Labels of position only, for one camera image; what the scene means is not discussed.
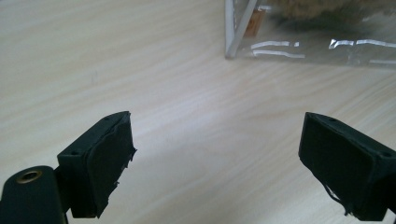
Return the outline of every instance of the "tabletop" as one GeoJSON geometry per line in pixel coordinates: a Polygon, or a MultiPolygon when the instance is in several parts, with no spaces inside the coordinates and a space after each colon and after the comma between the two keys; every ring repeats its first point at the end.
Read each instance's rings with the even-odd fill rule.
{"type": "Polygon", "coordinates": [[[224,1],[4,0],[0,27],[2,183],[132,114],[105,212],[69,223],[360,223],[300,162],[304,113],[396,148],[394,70],[226,60],[224,1]]]}

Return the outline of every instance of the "metal ring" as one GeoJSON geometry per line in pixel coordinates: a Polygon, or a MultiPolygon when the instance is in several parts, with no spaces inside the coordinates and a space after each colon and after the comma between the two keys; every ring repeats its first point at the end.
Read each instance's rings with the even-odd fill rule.
{"type": "Polygon", "coordinates": [[[43,172],[41,172],[39,170],[28,171],[28,172],[24,173],[23,175],[20,175],[17,178],[17,183],[27,184],[29,182],[37,180],[42,174],[43,174],[43,172]]]}

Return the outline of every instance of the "brown material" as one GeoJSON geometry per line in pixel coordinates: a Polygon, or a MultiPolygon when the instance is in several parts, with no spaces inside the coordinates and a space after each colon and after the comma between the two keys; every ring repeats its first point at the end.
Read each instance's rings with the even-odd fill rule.
{"type": "Polygon", "coordinates": [[[260,26],[262,25],[262,19],[264,15],[265,15],[265,11],[259,11],[259,10],[253,11],[250,20],[248,21],[248,25],[244,37],[255,37],[257,35],[260,26]]]}

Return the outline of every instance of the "wood grain surface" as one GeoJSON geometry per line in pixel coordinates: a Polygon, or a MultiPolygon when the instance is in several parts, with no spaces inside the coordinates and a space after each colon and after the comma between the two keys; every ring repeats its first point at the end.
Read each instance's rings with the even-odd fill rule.
{"type": "Polygon", "coordinates": [[[220,0],[0,1],[1,184],[129,110],[134,161],[71,224],[359,223],[300,162],[304,113],[396,149],[395,71],[227,61],[223,18],[220,0]]]}

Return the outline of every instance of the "clear plastic box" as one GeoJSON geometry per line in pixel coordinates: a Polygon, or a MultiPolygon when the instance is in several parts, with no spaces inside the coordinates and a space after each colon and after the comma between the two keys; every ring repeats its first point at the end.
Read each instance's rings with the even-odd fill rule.
{"type": "Polygon", "coordinates": [[[396,68],[396,0],[225,0],[226,58],[396,68]]]}

